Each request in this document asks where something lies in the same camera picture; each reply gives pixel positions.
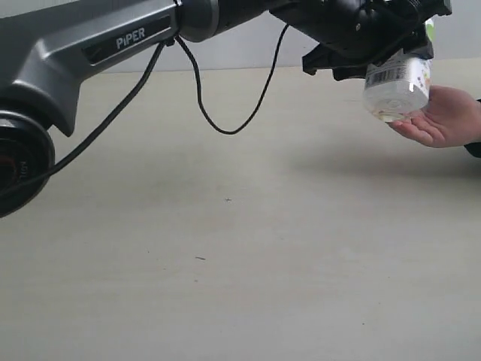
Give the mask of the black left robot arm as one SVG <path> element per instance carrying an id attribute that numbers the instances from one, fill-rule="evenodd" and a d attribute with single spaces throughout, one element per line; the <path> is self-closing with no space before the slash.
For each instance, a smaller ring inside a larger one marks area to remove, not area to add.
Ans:
<path id="1" fill-rule="evenodd" d="M 448 1 L 72 1 L 1 20 L 1 214 L 27 205 L 77 158 L 147 82 L 162 50 L 200 43 L 269 13 L 316 42 L 308 74 L 363 78 L 397 52 L 432 59 L 426 22 Z M 72 135 L 83 82 L 148 48 L 141 79 L 63 160 L 49 134 Z"/>

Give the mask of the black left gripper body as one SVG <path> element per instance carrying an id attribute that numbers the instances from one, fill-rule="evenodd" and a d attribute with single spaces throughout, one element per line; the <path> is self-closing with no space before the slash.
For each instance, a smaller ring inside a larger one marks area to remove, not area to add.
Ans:
<path id="1" fill-rule="evenodd" d="M 434 16 L 449 16 L 452 4 L 432 1 L 281 1 L 270 10 L 285 24 L 317 42 L 302 58 L 314 75 L 340 63 L 383 64 L 401 42 Z"/>

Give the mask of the person's bare open hand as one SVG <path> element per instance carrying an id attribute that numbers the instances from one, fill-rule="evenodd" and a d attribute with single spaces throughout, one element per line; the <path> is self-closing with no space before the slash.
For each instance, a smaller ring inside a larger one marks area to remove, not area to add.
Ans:
<path id="1" fill-rule="evenodd" d="M 423 109 L 388 126 L 426 147 L 469 147 L 480 143 L 480 101 L 464 90 L 433 86 Z"/>

